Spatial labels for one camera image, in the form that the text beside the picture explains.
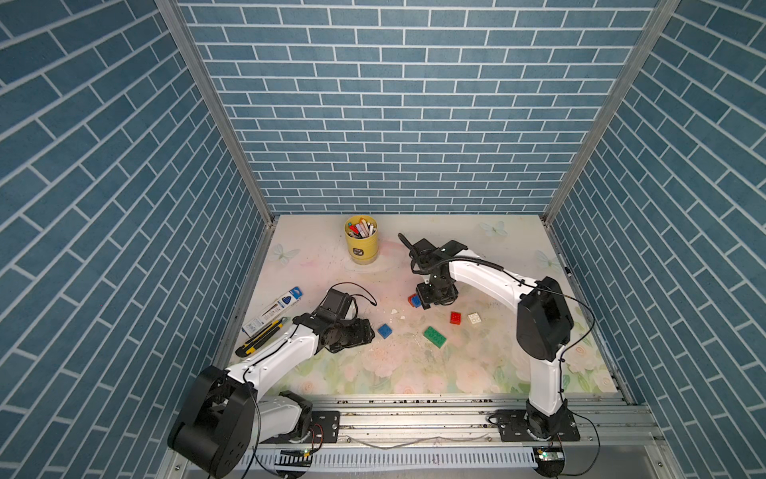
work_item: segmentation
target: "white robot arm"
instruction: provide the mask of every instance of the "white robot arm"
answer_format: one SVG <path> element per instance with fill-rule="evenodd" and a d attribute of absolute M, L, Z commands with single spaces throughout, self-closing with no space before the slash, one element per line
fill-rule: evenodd
<path fill-rule="evenodd" d="M 454 284 L 463 282 L 517 311 L 516 341 L 530 356 L 529 432 L 541 440 L 558 434 L 568 417 L 560 361 L 574 326 L 558 283 L 550 277 L 538 281 L 506 271 L 457 241 L 436 248 L 426 239 L 415 244 L 402 234 L 399 239 L 410 250 L 412 272 L 425 278 L 416 288 L 423 308 L 453 303 Z"/>

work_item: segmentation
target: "blue brick wallpaper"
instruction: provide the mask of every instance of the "blue brick wallpaper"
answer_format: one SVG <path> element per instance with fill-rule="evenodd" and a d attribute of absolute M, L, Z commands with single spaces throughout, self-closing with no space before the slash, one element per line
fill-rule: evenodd
<path fill-rule="evenodd" d="M 688 477 L 766 477 L 764 25 L 682 0 L 554 224 Z"/>
<path fill-rule="evenodd" d="M 0 2 L 0 477 L 145 477 L 263 222 L 153 0 Z"/>
<path fill-rule="evenodd" d="M 277 213 L 542 213 L 655 3 L 181 0 Z"/>

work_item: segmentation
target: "mounting plate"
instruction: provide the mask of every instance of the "mounting plate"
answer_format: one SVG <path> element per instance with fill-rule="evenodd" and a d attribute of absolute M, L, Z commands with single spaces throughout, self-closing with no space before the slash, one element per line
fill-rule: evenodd
<path fill-rule="evenodd" d="M 311 412 L 312 424 L 318 424 L 322 426 L 324 432 L 324 444 L 335 444 L 338 442 L 338 427 L 340 425 L 340 412 L 339 411 L 312 411 Z M 314 432 L 319 434 L 319 429 L 314 427 Z M 266 441 L 262 441 L 261 444 L 311 444 L 311 434 L 306 436 L 301 442 L 290 442 L 290 436 L 287 434 L 276 435 L 273 438 L 268 438 Z"/>
<path fill-rule="evenodd" d="M 503 442 L 539 441 L 529 434 L 526 423 L 525 409 L 499 409 L 494 413 L 500 431 L 500 440 Z M 575 417 L 571 411 L 567 411 L 567 420 L 564 422 L 558 437 L 562 441 L 579 441 L 580 432 L 575 423 Z"/>

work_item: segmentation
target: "yellow cup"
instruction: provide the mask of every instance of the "yellow cup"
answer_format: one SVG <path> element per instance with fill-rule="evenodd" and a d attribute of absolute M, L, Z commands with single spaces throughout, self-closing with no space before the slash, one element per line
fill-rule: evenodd
<path fill-rule="evenodd" d="M 351 228 L 349 223 L 356 226 L 364 219 L 368 224 L 375 226 L 375 232 L 367 238 L 357 239 L 349 236 Z M 349 246 L 351 259 L 357 264 L 370 264 L 378 257 L 378 223 L 367 215 L 356 215 L 347 219 L 343 224 L 346 244 Z"/>

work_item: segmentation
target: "floral tablecloth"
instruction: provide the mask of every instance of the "floral tablecloth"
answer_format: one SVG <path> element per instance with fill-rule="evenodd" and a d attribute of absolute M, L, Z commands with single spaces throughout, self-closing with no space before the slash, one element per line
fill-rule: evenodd
<path fill-rule="evenodd" d="M 378 333 L 366 346 L 337 354 L 322 350 L 284 376 L 272 393 L 291 389 L 301 395 L 505 393 L 529 392 L 529 357 L 516 342 L 516 312 L 465 284 L 448 307 L 413 308 L 407 297 L 422 278 L 410 272 L 408 250 L 397 239 L 421 238 L 441 246 L 457 240 L 486 259 L 523 276 L 556 279 L 571 294 L 540 220 L 532 215 L 376 215 L 380 245 L 378 259 L 369 265 L 353 263 L 346 250 L 342 225 L 345 216 L 283 215 L 258 278 L 245 321 L 294 286 L 304 297 L 290 316 L 313 310 L 327 288 L 354 281 L 378 300 L 373 307 L 358 299 L 360 317 L 374 329 L 388 324 L 393 333 Z M 358 292 L 351 285 L 341 288 Z M 586 330 L 578 304 L 568 300 L 575 325 L 573 340 Z M 463 314 L 450 324 L 450 312 Z M 468 313 L 481 322 L 472 324 Z M 423 332 L 432 326 L 447 341 L 437 348 Z M 241 333 L 240 342 L 246 339 Z M 563 382 L 569 394 L 614 395 L 612 378 L 598 348 L 588 337 L 566 355 Z"/>

